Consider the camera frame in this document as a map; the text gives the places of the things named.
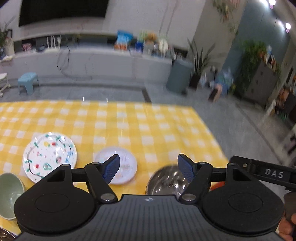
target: gray cabinet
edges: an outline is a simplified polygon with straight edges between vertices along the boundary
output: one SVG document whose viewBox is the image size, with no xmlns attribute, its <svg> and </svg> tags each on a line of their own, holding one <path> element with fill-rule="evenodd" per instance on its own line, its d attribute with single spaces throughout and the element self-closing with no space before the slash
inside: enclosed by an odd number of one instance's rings
<svg viewBox="0 0 296 241">
<path fill-rule="evenodd" d="M 244 93 L 243 98 L 264 106 L 271 95 L 277 80 L 278 77 L 275 73 L 262 61 L 259 64 L 247 91 Z"/>
</svg>

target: potted plant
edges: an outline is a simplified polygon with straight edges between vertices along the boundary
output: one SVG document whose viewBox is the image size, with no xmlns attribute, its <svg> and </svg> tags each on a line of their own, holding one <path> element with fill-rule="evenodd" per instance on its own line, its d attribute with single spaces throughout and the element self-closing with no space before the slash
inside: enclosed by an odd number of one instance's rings
<svg viewBox="0 0 296 241">
<path fill-rule="evenodd" d="M 7 26 L 12 22 L 12 20 L 15 17 L 12 17 L 7 23 L 5 23 L 4 28 L 0 26 L 0 59 L 3 59 L 5 57 L 5 46 L 7 44 L 6 38 L 9 33 L 9 29 L 7 29 Z"/>
<path fill-rule="evenodd" d="M 189 39 L 187 39 L 187 41 L 189 43 L 189 47 L 192 51 L 192 54 L 194 56 L 194 71 L 193 71 L 191 78 L 190 78 L 189 87 L 196 90 L 198 82 L 200 81 L 200 77 L 202 75 L 202 72 L 210 63 L 211 56 L 209 54 L 213 51 L 216 44 L 213 44 L 209 48 L 209 50 L 207 51 L 205 56 L 203 57 L 202 56 L 203 49 L 201 49 L 200 54 L 198 54 L 198 50 L 197 50 L 197 46 L 196 46 L 195 41 L 194 40 L 192 41 L 194 47 L 193 47 L 192 43 L 190 43 Z"/>
<path fill-rule="evenodd" d="M 266 54 L 266 44 L 262 41 L 246 40 L 241 43 L 243 50 L 240 68 L 236 78 L 236 93 L 243 96 L 247 91 L 262 57 Z"/>
</svg>

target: yellow checkered tablecloth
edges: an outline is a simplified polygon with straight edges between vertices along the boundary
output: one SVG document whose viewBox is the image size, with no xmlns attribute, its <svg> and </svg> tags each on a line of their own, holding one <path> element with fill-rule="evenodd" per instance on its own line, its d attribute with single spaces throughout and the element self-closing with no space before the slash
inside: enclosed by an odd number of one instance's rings
<svg viewBox="0 0 296 241">
<path fill-rule="evenodd" d="M 120 199 L 123 193 L 145 194 L 150 176 L 159 168 L 177 164 L 178 154 L 193 161 L 225 167 L 228 160 L 216 140 L 191 107 L 145 103 L 35 101 L 0 103 L 0 174 L 18 175 L 26 188 L 30 181 L 22 167 L 22 155 L 33 137 L 60 132 L 74 142 L 82 168 L 96 152 L 108 146 L 129 150 L 138 162 L 135 178 L 111 185 Z M 75 186 L 87 190 L 84 183 Z M 19 233 L 16 221 L 0 218 L 0 226 Z"/>
</svg>

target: human hand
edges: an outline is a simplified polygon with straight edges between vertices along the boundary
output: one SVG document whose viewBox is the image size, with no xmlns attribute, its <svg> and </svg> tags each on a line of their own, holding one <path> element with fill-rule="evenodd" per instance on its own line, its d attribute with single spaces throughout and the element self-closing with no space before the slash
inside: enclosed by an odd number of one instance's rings
<svg viewBox="0 0 296 241">
<path fill-rule="evenodd" d="M 291 221 L 292 223 L 296 224 L 296 213 L 292 215 Z M 279 236 L 283 238 L 285 241 L 293 241 L 293 238 L 291 236 L 292 232 L 292 224 L 286 219 L 285 216 L 283 216 L 279 223 Z"/>
</svg>

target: television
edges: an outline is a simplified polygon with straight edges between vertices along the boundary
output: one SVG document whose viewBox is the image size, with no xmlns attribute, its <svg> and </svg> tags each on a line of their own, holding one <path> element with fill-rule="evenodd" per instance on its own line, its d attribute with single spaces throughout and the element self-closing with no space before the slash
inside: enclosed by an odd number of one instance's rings
<svg viewBox="0 0 296 241">
<path fill-rule="evenodd" d="M 23 0 L 19 26 L 57 18 L 105 17 L 109 0 Z"/>
</svg>

